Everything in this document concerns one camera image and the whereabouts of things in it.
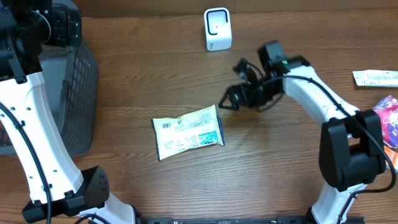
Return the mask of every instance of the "wall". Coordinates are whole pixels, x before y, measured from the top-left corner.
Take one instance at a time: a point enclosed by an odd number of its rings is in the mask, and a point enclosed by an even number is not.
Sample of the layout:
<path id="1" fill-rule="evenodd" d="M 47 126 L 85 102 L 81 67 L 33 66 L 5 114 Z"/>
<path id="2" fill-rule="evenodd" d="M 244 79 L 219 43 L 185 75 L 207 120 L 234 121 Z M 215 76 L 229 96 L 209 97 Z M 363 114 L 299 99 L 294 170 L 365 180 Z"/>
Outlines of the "wall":
<path id="1" fill-rule="evenodd" d="M 398 7 L 397 0 L 73 0 L 84 17 L 201 14 L 224 6 L 231 13 Z"/>

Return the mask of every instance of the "gray basket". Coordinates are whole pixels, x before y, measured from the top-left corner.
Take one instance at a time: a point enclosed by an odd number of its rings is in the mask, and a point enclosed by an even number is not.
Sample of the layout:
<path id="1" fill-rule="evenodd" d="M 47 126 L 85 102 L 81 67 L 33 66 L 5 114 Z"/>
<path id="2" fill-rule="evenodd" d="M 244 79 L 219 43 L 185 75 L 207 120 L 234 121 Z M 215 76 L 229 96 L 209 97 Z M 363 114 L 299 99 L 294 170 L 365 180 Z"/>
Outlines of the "gray basket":
<path id="1" fill-rule="evenodd" d="M 80 47 L 44 46 L 39 55 L 45 90 L 55 124 L 71 157 L 85 155 L 91 145 L 98 66 L 84 39 Z M 0 124 L 0 154 L 15 150 Z"/>

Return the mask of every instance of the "wooden table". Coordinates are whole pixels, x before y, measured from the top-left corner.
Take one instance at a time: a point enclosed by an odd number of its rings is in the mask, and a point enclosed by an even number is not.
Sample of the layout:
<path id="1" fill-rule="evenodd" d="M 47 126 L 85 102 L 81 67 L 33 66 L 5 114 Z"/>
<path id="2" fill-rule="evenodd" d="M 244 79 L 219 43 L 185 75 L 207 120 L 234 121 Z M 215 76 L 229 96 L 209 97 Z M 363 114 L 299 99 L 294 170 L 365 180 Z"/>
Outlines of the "wooden table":
<path id="1" fill-rule="evenodd" d="M 146 217 L 264 218 L 304 215 L 317 200 L 320 129 L 293 99 L 266 113 L 220 110 L 226 146 L 157 160 L 150 119 L 176 117 L 218 103 L 241 82 L 241 57 L 279 40 L 302 54 L 337 94 L 369 109 L 390 88 L 358 88 L 353 70 L 398 70 L 398 10 L 233 14 L 231 50 L 207 52 L 202 16 L 85 19 L 83 33 L 99 65 L 93 145 L 75 158 L 102 166 L 111 191 Z M 24 223 L 29 189 L 16 157 L 0 157 L 0 222 Z M 369 188 L 390 182 L 388 172 Z M 350 215 L 397 223 L 398 188 L 361 195 Z M 54 223 L 73 223 L 65 216 Z"/>

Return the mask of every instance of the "pink package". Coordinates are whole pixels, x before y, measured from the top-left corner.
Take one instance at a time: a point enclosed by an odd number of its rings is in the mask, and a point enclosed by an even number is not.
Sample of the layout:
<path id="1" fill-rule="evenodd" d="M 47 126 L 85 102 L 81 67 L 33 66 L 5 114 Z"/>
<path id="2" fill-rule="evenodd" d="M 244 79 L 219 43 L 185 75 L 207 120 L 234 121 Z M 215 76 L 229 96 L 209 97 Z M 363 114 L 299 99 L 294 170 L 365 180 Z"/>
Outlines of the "pink package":
<path id="1" fill-rule="evenodd" d="M 373 110 L 379 115 L 383 140 L 390 148 L 398 147 L 398 100 L 387 96 Z"/>

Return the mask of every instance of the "white wrapper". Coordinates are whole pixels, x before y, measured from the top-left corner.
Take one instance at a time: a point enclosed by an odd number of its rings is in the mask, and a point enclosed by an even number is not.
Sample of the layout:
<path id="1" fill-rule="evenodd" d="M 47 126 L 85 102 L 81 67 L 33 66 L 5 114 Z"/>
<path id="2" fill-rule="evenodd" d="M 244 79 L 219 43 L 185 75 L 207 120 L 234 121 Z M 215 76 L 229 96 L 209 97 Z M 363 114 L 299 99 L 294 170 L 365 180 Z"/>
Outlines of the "white wrapper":
<path id="1" fill-rule="evenodd" d="M 358 86 L 398 87 L 398 72 L 365 70 L 353 72 Z"/>
<path id="2" fill-rule="evenodd" d="M 215 105 L 178 118 L 152 119 L 152 125 L 160 161 L 189 149 L 225 144 Z"/>

